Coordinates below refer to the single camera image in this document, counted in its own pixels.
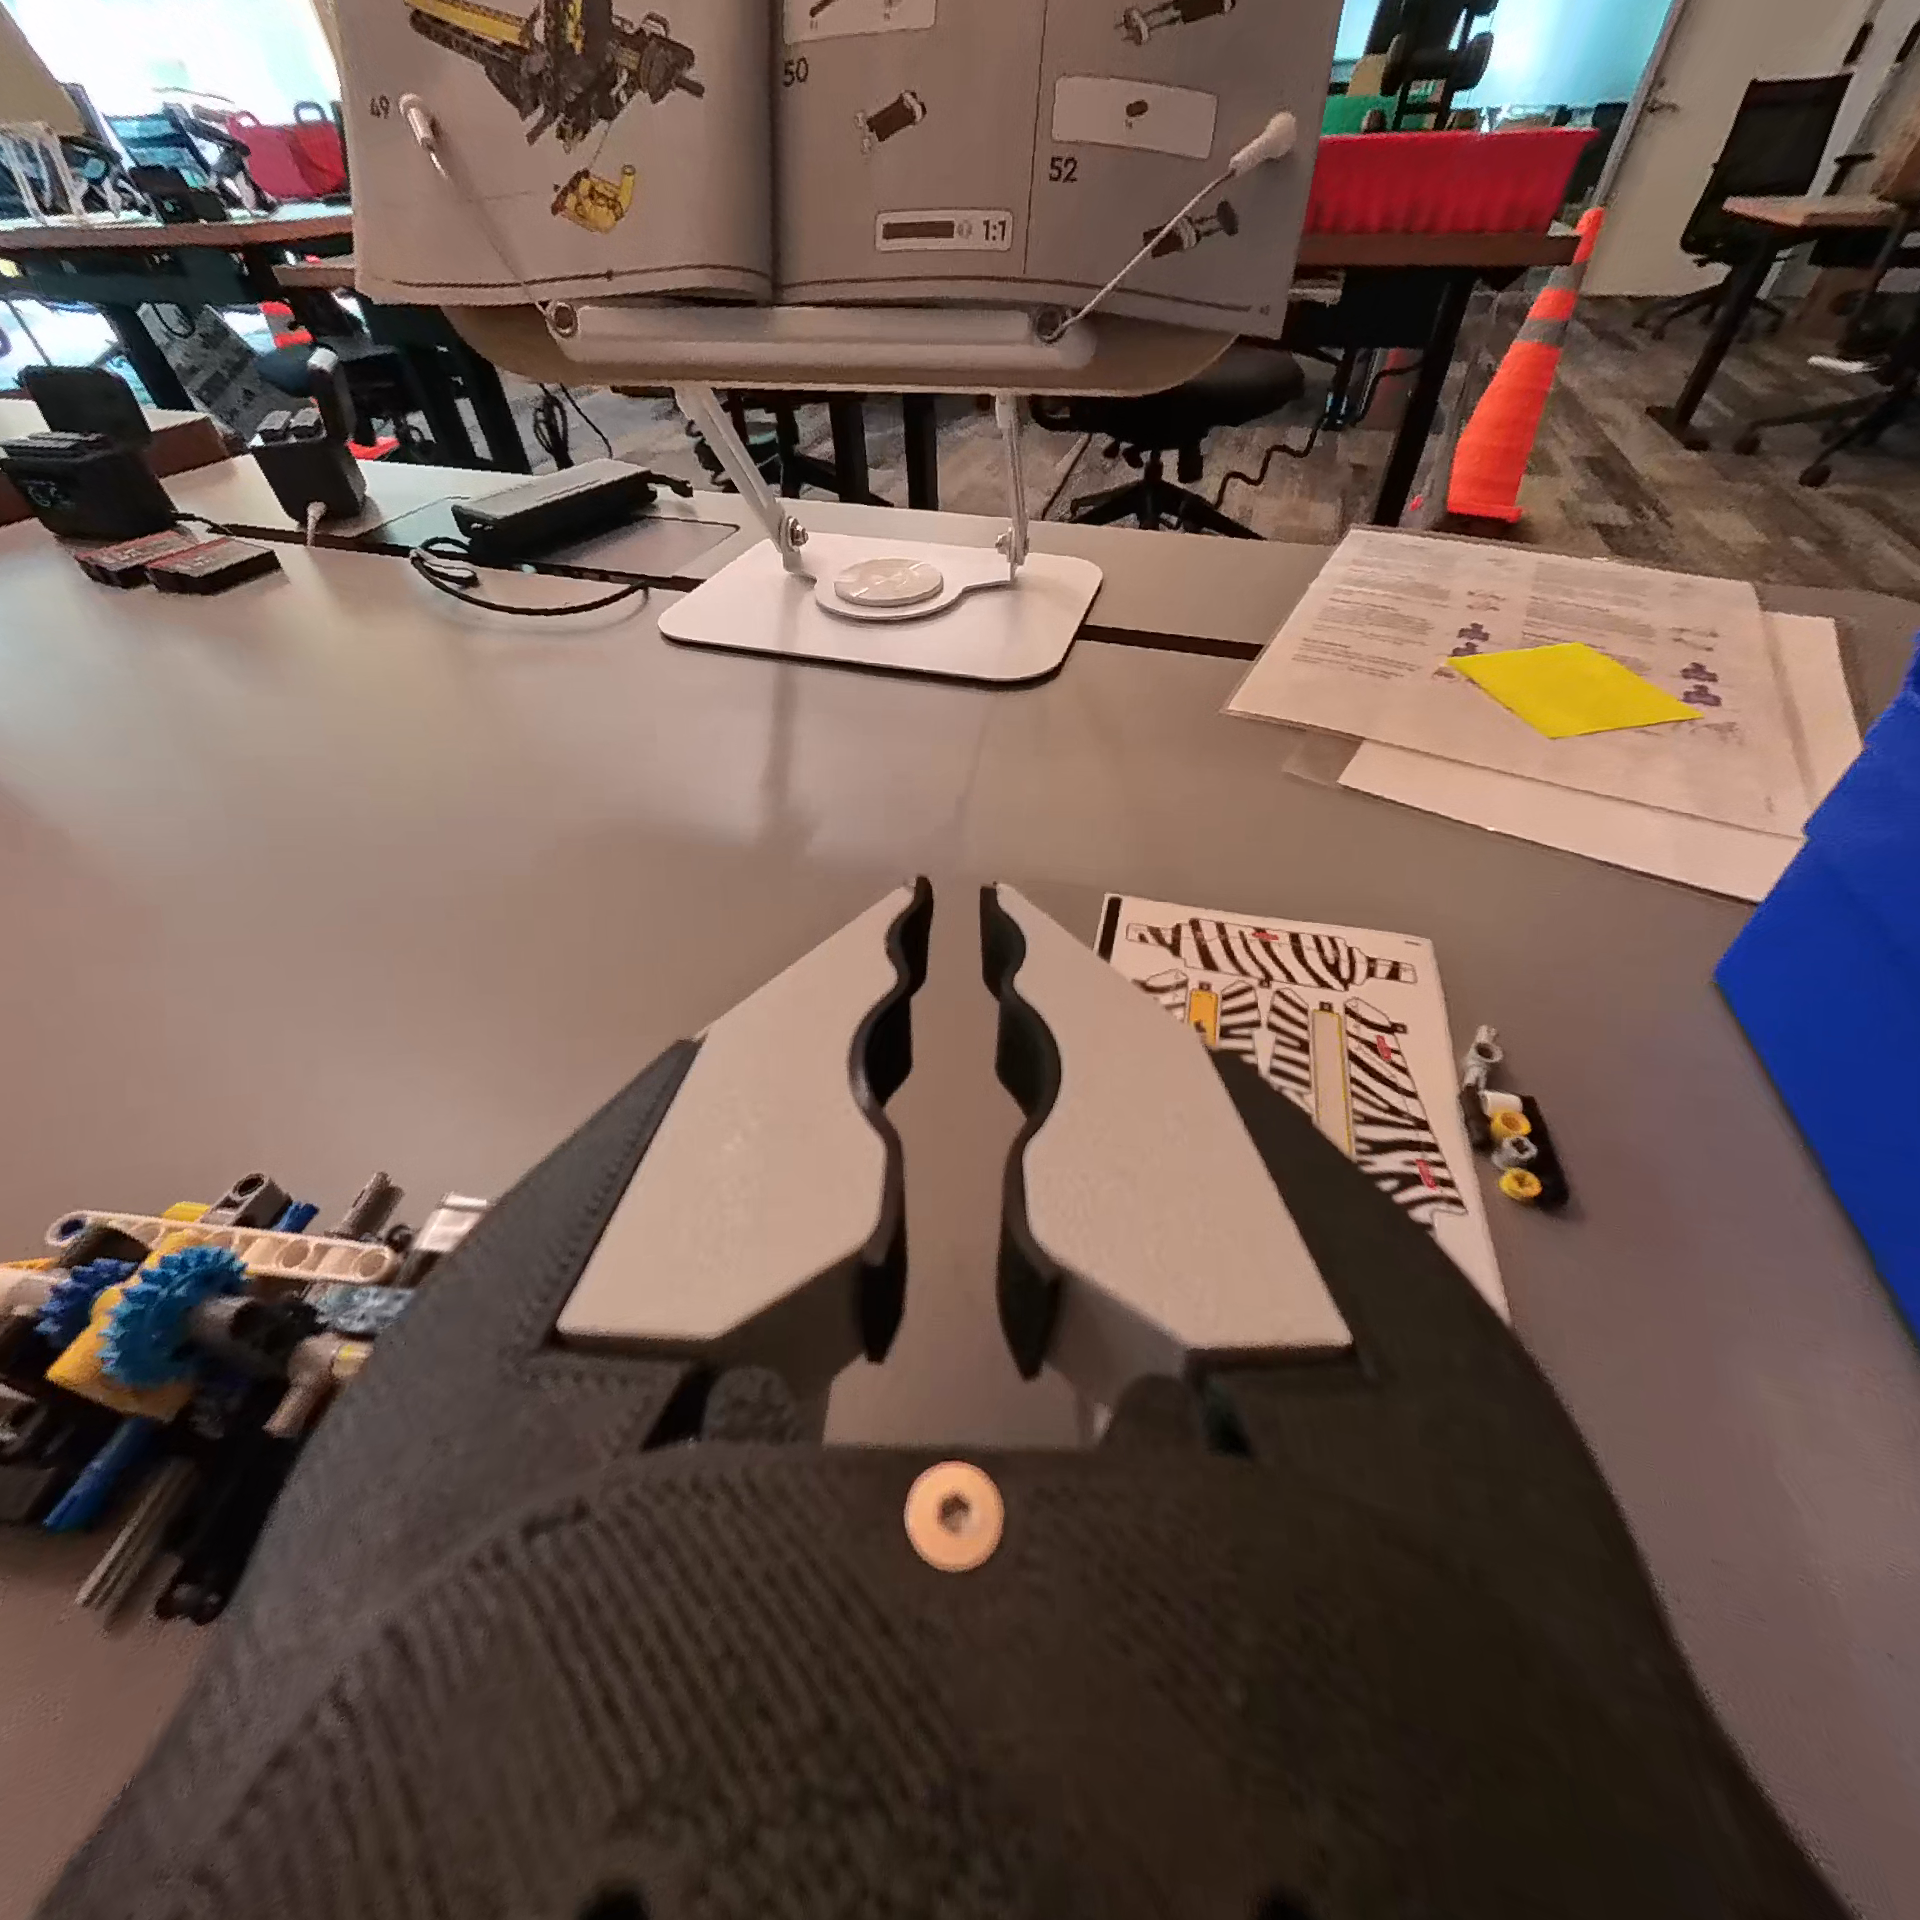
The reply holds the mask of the lego technic model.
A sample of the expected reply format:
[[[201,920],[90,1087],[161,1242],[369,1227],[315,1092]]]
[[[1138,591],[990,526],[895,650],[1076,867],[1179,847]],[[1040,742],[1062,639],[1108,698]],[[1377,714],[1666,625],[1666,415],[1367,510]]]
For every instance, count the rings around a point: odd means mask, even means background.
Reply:
[[[315,1227],[275,1177],[211,1204],[66,1208],[0,1271],[0,1518],[111,1544],[77,1608],[211,1622],[310,1432],[492,1215],[447,1194],[414,1231],[377,1173]]]

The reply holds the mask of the lego instruction booklet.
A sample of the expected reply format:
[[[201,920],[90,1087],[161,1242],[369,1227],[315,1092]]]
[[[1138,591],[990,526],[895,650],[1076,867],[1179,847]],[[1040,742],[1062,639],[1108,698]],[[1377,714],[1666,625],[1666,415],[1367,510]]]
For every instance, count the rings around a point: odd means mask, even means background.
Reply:
[[[1277,318],[1339,3],[334,3],[377,299]]]

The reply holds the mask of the black lego beam yellow pins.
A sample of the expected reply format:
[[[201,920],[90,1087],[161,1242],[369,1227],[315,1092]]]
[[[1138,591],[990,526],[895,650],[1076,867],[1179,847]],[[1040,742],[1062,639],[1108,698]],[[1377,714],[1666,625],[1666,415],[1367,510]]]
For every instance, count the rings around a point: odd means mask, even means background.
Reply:
[[[1569,1204],[1569,1173],[1533,1095],[1481,1087],[1461,1095],[1461,1118],[1505,1200],[1542,1215]]]

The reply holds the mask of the red plastic bin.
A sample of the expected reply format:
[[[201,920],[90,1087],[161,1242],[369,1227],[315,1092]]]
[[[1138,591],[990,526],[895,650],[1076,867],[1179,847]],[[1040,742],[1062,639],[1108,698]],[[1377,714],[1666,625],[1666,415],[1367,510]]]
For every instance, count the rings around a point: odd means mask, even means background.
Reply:
[[[1324,137],[1303,233],[1542,233],[1591,142],[1578,126]]]

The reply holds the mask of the black power adapter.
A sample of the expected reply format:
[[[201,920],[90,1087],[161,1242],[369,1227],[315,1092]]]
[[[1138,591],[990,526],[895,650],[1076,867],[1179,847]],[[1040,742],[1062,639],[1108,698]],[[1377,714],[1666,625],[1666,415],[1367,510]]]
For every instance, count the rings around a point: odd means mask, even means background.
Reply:
[[[609,539],[654,506],[654,480],[627,463],[586,463],[447,502],[478,561],[540,561]]]

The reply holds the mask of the zebra striped sticker sheet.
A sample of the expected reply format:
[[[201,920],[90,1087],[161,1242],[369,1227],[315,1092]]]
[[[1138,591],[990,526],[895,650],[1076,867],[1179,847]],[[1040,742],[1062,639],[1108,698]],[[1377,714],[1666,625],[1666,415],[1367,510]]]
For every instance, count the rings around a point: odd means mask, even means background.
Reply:
[[[1308,1112],[1508,1318],[1431,939],[1105,895],[1095,950]]]

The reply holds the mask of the black office chair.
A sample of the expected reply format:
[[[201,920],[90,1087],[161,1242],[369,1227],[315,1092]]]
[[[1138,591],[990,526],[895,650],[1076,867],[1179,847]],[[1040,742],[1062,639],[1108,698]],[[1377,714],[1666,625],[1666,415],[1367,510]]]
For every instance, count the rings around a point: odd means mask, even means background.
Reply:
[[[1688,262],[1719,265],[1719,281],[1691,298],[1656,299],[1634,323],[1634,328],[1655,344],[1682,318],[1704,323],[1704,344],[1679,399],[1645,411],[1688,452],[1709,448],[1695,415],[1746,323],[1756,311],[1782,318],[1782,308],[1763,299],[1763,287],[1790,254],[1858,245],[1868,236],[1896,254],[1917,230],[1910,198],[1813,196],[1846,83],[1846,72],[1746,83],[1682,230]]]

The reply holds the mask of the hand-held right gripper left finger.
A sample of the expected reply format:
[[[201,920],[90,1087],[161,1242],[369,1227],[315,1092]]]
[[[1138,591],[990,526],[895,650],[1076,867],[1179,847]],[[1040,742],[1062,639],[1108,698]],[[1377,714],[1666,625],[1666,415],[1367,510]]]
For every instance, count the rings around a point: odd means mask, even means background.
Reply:
[[[553,1336],[715,1372],[884,1360],[906,1315],[906,1154],[935,890],[884,892],[688,1047]]]

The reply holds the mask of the black battery charger box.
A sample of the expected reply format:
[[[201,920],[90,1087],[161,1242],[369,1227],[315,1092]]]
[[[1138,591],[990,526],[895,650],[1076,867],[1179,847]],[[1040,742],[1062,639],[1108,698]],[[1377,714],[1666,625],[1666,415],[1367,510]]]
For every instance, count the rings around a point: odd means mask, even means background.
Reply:
[[[177,528],[130,384],[104,370],[18,371],[40,428],[0,446],[0,469],[35,521],[61,542],[135,542]]]

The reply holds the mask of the silver book stand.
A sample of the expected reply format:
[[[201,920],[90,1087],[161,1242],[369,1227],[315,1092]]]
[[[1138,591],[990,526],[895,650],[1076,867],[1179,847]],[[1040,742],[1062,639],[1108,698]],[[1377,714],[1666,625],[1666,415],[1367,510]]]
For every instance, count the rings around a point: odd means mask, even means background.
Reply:
[[[789,664],[851,664],[963,687],[1054,676],[1105,582],[1095,561],[1026,555],[1019,399],[1099,357],[1090,311],[1148,258],[1141,245],[1066,323],[1024,308],[853,304],[613,304],[545,299],[545,336],[627,371],[667,375],[676,411],[715,448],[761,542],[688,588],[661,636],[681,649]],[[1010,510],[994,546],[806,535],[756,472],[715,388],[761,375],[879,371],[899,395],[990,395]]]

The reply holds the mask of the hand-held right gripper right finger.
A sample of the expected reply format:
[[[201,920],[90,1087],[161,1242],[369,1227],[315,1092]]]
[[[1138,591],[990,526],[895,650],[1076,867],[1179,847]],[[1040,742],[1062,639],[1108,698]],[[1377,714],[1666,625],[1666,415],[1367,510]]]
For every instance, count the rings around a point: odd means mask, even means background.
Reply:
[[[1204,1449],[1283,1449],[1277,1395],[1359,1367],[1362,1184],[1014,886],[978,895],[998,1083],[998,1332],[1119,1425],[1179,1391]]]

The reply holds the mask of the blue plastic bin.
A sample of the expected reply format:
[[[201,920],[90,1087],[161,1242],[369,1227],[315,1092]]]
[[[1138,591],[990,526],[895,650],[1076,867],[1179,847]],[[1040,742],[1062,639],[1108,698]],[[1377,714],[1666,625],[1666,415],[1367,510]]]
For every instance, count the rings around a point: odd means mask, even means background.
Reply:
[[[1808,813],[1715,991],[1920,1332],[1920,664]]]

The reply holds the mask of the yellow sticky note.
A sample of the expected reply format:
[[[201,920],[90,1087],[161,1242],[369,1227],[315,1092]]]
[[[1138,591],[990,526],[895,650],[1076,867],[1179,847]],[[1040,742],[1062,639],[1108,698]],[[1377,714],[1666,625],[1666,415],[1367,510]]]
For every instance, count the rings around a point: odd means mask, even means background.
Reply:
[[[1701,718],[1695,705],[1584,644],[1456,656],[1446,672],[1548,742],[1655,731]]]

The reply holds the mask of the printed paper sheet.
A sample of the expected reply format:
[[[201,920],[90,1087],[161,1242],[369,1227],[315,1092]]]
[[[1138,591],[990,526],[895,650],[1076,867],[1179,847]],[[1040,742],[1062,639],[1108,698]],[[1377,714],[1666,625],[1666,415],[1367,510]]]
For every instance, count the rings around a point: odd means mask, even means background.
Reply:
[[[1446,672],[1456,656],[1584,644],[1701,718],[1548,742]],[[1533,546],[1350,535],[1226,714],[1794,832],[1808,797],[1751,582]]]

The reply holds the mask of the black red battery pack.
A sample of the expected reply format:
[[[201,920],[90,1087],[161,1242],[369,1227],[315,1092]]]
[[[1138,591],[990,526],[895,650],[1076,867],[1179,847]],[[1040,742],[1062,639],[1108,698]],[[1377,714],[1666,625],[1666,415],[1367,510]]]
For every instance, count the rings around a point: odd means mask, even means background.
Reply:
[[[73,546],[66,557],[103,588],[144,588],[158,561],[201,546],[199,528],[164,528],[135,542]]]
[[[235,539],[185,542],[144,561],[144,581],[164,597],[220,597],[278,575],[275,546]]]

